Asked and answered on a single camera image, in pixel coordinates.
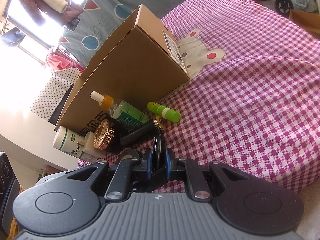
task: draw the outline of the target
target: green lip balm tube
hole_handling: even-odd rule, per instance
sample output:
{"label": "green lip balm tube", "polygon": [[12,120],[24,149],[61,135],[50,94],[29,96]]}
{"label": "green lip balm tube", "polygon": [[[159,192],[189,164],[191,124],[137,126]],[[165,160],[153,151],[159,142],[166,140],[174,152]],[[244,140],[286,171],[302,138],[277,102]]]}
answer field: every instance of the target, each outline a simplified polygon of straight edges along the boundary
{"label": "green lip balm tube", "polygon": [[163,118],[171,121],[177,122],[180,120],[181,114],[177,111],[172,110],[166,106],[162,106],[155,102],[149,102],[147,105],[149,111],[161,115]]}

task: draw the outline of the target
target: brown jacket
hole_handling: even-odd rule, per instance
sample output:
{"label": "brown jacket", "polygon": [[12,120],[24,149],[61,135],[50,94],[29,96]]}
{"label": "brown jacket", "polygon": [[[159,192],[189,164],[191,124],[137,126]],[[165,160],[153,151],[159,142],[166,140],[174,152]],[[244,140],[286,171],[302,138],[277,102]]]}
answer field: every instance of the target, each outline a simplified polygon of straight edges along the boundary
{"label": "brown jacket", "polygon": [[64,13],[58,13],[42,0],[19,0],[19,2],[38,26],[45,23],[45,18],[41,15],[40,11],[46,13],[61,26],[71,22],[83,12],[80,5],[73,2],[71,2],[70,7]]}

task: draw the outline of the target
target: cardboard box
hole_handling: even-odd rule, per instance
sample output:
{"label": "cardboard box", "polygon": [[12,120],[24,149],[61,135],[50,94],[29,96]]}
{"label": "cardboard box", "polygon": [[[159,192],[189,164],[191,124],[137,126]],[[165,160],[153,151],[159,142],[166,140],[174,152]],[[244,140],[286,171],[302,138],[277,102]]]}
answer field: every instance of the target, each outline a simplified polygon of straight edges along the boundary
{"label": "cardboard box", "polygon": [[77,79],[63,107],[62,125],[81,135],[95,131],[107,116],[92,91],[127,101],[141,111],[189,76],[172,33],[144,5],[108,37]]}
{"label": "cardboard box", "polygon": [[320,15],[290,10],[289,20],[320,39]]}

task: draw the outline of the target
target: white dropper bulb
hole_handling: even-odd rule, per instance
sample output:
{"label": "white dropper bulb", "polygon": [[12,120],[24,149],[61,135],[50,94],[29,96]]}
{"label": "white dropper bulb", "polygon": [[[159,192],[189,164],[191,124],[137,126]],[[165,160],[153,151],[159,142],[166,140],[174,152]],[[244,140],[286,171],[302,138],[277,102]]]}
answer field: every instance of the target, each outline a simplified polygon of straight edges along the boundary
{"label": "white dropper bulb", "polygon": [[96,91],[92,91],[91,94],[90,94],[91,98],[96,100],[99,104],[102,103],[103,99],[104,99],[104,96],[103,95],[100,95],[98,92]]}

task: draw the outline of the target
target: red triangle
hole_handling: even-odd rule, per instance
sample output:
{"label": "red triangle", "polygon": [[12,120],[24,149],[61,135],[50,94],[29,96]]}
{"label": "red triangle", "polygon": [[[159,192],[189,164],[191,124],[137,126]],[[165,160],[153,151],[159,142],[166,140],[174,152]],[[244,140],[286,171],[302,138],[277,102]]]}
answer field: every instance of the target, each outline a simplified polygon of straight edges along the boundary
{"label": "red triangle", "polygon": [[58,42],[63,43],[63,42],[69,42],[65,37],[60,37]]}
{"label": "red triangle", "polygon": [[100,9],[100,7],[96,4],[96,2],[94,0],[87,0],[83,10],[97,10]]}

